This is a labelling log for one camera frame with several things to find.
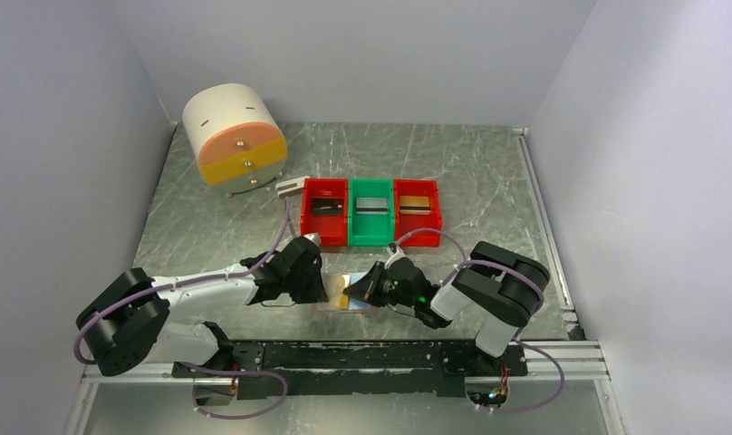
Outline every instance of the scratched metal surface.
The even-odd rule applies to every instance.
[[[522,407],[555,391],[555,382],[513,381],[507,406]],[[245,414],[275,398],[233,401],[210,411]],[[473,411],[465,398],[434,394],[353,394],[297,396],[278,409],[250,420],[207,419],[192,411],[188,385],[100,385],[84,433],[102,434],[320,434],[374,435],[496,433],[508,435],[603,435],[603,421],[593,381],[569,381],[550,406],[515,415]]]
[[[470,249],[479,240],[530,256],[547,265],[526,174],[509,128],[463,125],[288,123],[284,179],[309,175],[337,178],[435,179],[445,228]],[[299,226],[301,197],[292,217]],[[233,198],[209,190],[179,128],[149,209],[135,266],[152,276],[181,276],[218,269],[265,251],[283,218],[272,186]],[[439,280],[459,260],[452,244],[410,248],[409,256]],[[333,273],[363,272],[385,259],[379,248],[344,248],[325,255]],[[381,339],[471,338],[484,319],[469,307],[445,329],[430,330],[388,309],[370,314],[320,314],[309,305],[291,308],[224,306],[194,317],[217,322],[232,338]],[[565,339],[554,285],[526,327],[525,339]]]

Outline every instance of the black mounting plate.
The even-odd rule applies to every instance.
[[[288,395],[346,395],[435,392],[466,397],[466,377],[498,377],[502,364],[510,376],[526,376],[524,350],[508,346],[499,358],[481,352],[475,340],[260,341],[233,340],[234,355],[247,355],[241,368],[277,372],[289,384]],[[179,372],[178,377],[196,377]],[[237,398],[263,399],[283,391],[278,380],[241,377]]]

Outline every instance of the metal frame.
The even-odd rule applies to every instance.
[[[94,406],[94,398],[97,395],[99,384],[96,382],[87,382],[81,379],[78,385],[78,392],[75,394],[75,402],[72,404],[72,411],[67,418],[64,433],[66,435],[82,435],[86,429],[86,423],[89,421],[89,415],[92,413]]]
[[[539,229],[542,233],[542,240],[544,246],[547,248],[547,263],[550,266],[551,275],[556,278],[555,282],[557,283],[556,287],[558,288],[558,298],[562,302],[561,307],[573,310],[572,297],[569,295],[569,286],[566,284],[561,258],[558,256],[558,247],[555,244],[553,229],[550,228],[550,221],[547,219],[547,212],[544,208],[544,202],[542,201],[542,193],[540,192],[534,171],[534,165],[532,164],[532,158],[529,155],[529,149],[526,145],[526,138],[523,135],[523,129],[520,130],[520,132],[514,131],[517,134],[515,140],[518,143],[518,153],[521,156],[521,163],[524,165],[526,184],[529,186],[529,190],[532,194],[532,202],[534,204],[537,222],[539,223]]]

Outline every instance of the metal table surface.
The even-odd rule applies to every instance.
[[[286,123],[289,144],[283,179],[435,179],[444,227],[471,249],[479,240],[511,249],[548,265],[534,192],[527,182],[517,140],[509,128],[423,124]],[[301,197],[292,198],[299,227]],[[135,266],[151,276],[182,276],[219,269],[265,251],[283,219],[283,201],[273,185],[225,198],[201,179],[181,126],[150,205]],[[438,248],[408,248],[407,254],[437,281],[459,261],[448,241]],[[382,248],[347,247],[324,254],[324,270],[365,272],[386,259]],[[279,299],[274,304],[287,302]],[[380,309],[375,313],[316,313],[290,308],[225,306],[193,322],[219,324],[231,338],[346,340],[382,338],[472,338],[484,319],[469,307],[445,329],[430,330],[416,319]],[[566,339],[555,280],[545,303],[522,337]]]

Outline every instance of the wire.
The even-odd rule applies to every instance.
[[[253,266],[249,267],[247,270],[243,272],[234,272],[231,274],[227,274],[228,278],[240,278],[243,276],[248,276],[253,274],[256,269],[258,269],[261,265],[263,265],[268,258],[275,252],[275,249],[278,248],[278,245],[281,244],[281,240],[284,238],[284,232],[286,230],[286,227],[288,225],[288,222],[291,220],[290,214],[291,214],[291,203],[289,202],[289,198],[286,198],[284,200],[285,202],[285,218],[284,222],[281,224],[281,228],[278,230],[278,237],[275,238],[275,242],[273,242],[273,245],[270,247],[270,249],[267,250],[265,255]],[[179,281],[177,283],[177,288],[182,288],[190,285],[205,283],[208,281],[222,281],[225,279],[225,274],[211,274],[211,275],[202,275],[202,276],[196,276],[194,278],[186,279],[183,281]],[[72,353],[75,355],[75,359],[78,360],[81,363],[84,364],[96,364],[97,362],[94,360],[90,360],[83,356],[81,353],[81,342],[83,341],[83,338],[86,336],[86,334],[89,332],[89,330],[92,329],[94,325],[96,325],[101,319],[107,317],[108,315],[114,313],[116,310],[127,306],[133,302],[136,302],[140,300],[143,297],[147,297],[149,295],[153,295],[157,292],[162,292],[166,290],[170,290],[174,288],[174,284],[164,284],[164,285],[155,285],[151,288],[147,288],[145,290],[142,290],[141,292],[135,293],[134,295],[124,297],[120,301],[116,302],[115,304],[112,304],[105,308],[104,310],[98,312],[94,315],[91,319],[89,319],[88,322],[84,326],[81,327],[81,329],[78,331],[78,335],[75,336],[75,341],[72,343]]]
[[[220,396],[236,397],[236,394],[234,392],[224,392],[224,391],[217,390],[214,387],[207,387],[207,386],[204,386],[204,385],[198,385],[198,388],[200,388],[201,390],[205,390],[207,392],[212,392],[214,394],[219,394]]]
[[[469,267],[469,266],[474,266],[474,265],[492,267],[494,269],[501,270],[501,271],[503,271],[505,273],[508,273],[508,274],[514,276],[519,281],[521,281],[522,283],[528,285],[532,290],[534,290],[537,299],[539,299],[539,302],[537,303],[536,308],[535,308],[535,313],[537,311],[539,311],[540,308],[542,308],[542,305],[544,304],[544,295],[542,294],[542,289],[539,288],[539,285],[537,285],[534,281],[532,281],[531,279],[529,279],[528,276],[526,276],[526,275],[518,272],[517,270],[515,270],[512,267],[499,265],[499,264],[494,263],[494,262],[491,262],[491,261],[486,261],[486,260],[465,260],[462,263],[459,263],[454,268],[454,270],[450,274],[448,274],[446,276],[446,278],[444,278],[444,280],[442,282],[442,285],[445,285],[446,283],[448,283],[449,281],[451,281],[451,278],[453,278],[454,275],[456,275],[457,273],[459,273],[459,270],[460,269],[465,268],[465,267]]]
[[[272,378],[276,378],[278,381],[281,382],[281,385],[284,387],[283,392],[281,392],[281,397],[278,398],[277,401],[275,401],[272,405],[268,406],[267,408],[264,408],[263,410],[257,411],[257,412],[251,412],[248,414],[243,415],[225,415],[225,414],[215,414],[214,412],[209,412],[201,408],[197,404],[197,397],[196,397],[196,389],[193,388],[192,392],[192,398],[193,398],[193,406],[195,407],[194,411],[205,415],[207,417],[210,417],[212,419],[220,419],[220,420],[247,420],[247,419],[253,419],[254,417],[259,417],[260,415],[267,414],[268,412],[274,410],[278,406],[283,403],[283,401],[286,399],[286,396],[289,393],[289,384],[286,382],[286,379],[281,376],[278,373],[275,372],[266,372],[264,370],[256,370],[256,371],[246,371],[246,372],[240,372],[240,371],[223,371],[223,370],[211,370],[204,367],[201,367],[199,365],[195,365],[190,362],[183,362],[182,365],[185,367],[188,367],[189,369],[196,370],[198,372],[211,374],[214,376],[270,376]]]
[[[289,219],[289,233],[292,234],[293,238],[296,238],[296,229],[294,229],[294,224],[292,223],[291,219]]]
[[[405,316],[407,316],[407,317],[411,317],[412,319],[415,319],[415,318],[416,318],[416,317],[414,317],[414,316],[413,316],[413,315],[411,315],[411,314],[407,314],[407,313],[402,313],[402,312],[398,311],[398,310],[397,310],[397,309],[396,309],[396,308],[395,308],[394,306],[392,306],[392,305],[389,305],[389,304],[388,304],[388,305],[386,305],[386,306],[387,306],[387,307],[388,307],[388,308],[389,308],[389,309],[390,309],[390,310],[391,310],[391,311],[392,311],[393,313],[397,313],[397,314],[400,314],[400,315],[405,315]]]
[[[560,379],[558,381],[558,388],[555,389],[555,392],[550,397],[548,397],[547,399],[545,399],[543,401],[535,403],[533,405],[522,406],[521,408],[513,408],[513,409],[508,409],[508,408],[498,409],[498,410],[489,409],[490,411],[495,412],[495,413],[520,414],[523,412],[530,412],[530,411],[538,410],[544,406],[547,406],[550,403],[553,403],[555,401],[555,399],[558,399],[558,396],[560,396],[561,393],[563,392],[563,387],[566,385],[566,375],[563,373],[563,367],[561,367],[561,364],[558,362],[558,360],[556,360],[550,353],[547,353],[538,347],[532,346],[531,344],[526,344],[526,343],[518,341],[518,340],[515,340],[515,342],[518,343],[518,345],[520,345],[524,349],[528,349],[530,351],[534,351],[536,353],[541,354],[542,356],[547,358],[551,363],[553,363],[555,368],[558,369],[558,376],[560,377]]]
[[[436,234],[440,234],[441,236],[447,238],[451,243],[453,243],[457,247],[457,249],[459,249],[459,253],[462,254],[462,261],[463,262],[465,260],[467,260],[467,254],[465,254],[465,248],[462,247],[462,244],[459,243],[458,240],[456,240],[455,238],[453,238],[449,233],[446,233],[444,231],[441,231],[441,230],[435,229],[435,228],[423,227],[423,228],[417,228],[417,229],[411,230],[408,233],[406,233],[403,236],[401,236],[398,240],[396,240],[393,243],[395,243],[396,246],[400,246],[400,244],[403,243],[403,242],[405,242],[406,239],[408,239],[411,236],[414,236],[417,233],[436,233]]]

